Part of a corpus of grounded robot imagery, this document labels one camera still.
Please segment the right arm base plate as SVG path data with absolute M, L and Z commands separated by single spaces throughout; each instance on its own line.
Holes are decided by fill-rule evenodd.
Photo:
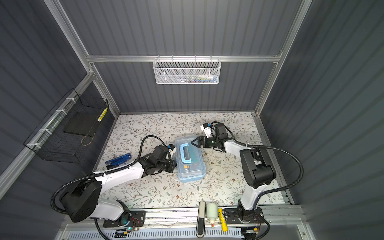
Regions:
M 238 208 L 224 208 L 223 215 L 227 224 L 255 224 L 260 225 L 265 221 L 262 219 L 261 208 L 243 211 Z

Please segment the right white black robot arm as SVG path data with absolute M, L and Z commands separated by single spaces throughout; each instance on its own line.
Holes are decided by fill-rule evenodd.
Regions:
M 244 179 L 247 183 L 245 192 L 238 201 L 237 214 L 241 222 L 249 222 L 259 205 L 262 193 L 277 176 L 267 150 L 272 147 L 241 143 L 233 133 L 219 122 L 204 123 L 201 130 L 204 137 L 191 141 L 195 147 L 213 148 L 229 153 L 241 160 Z

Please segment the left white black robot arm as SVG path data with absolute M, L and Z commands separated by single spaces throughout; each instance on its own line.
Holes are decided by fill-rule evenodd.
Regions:
M 59 190 L 62 210 L 74 223 L 85 219 L 105 219 L 126 226 L 132 218 L 127 205 L 122 200 L 102 199 L 101 195 L 118 185 L 146 176 L 172 173 L 176 167 L 172 155 L 176 151 L 177 148 L 172 144 L 156 146 L 151 154 L 140 157 L 131 165 L 96 172 L 85 179 L 67 184 Z

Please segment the blue plastic tool box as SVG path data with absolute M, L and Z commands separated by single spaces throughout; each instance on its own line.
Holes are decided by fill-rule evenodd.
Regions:
M 203 160 L 202 150 L 193 146 L 191 141 L 197 138 L 196 135 L 180 136 L 175 140 L 176 162 L 178 177 L 182 183 L 202 180 L 206 174 L 206 165 Z M 184 165 L 192 164 L 190 169 Z

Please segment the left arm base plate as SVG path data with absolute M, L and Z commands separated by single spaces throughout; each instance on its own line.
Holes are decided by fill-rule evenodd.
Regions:
M 146 211 L 124 212 L 117 220 L 105 220 L 104 228 L 139 228 L 144 226 Z

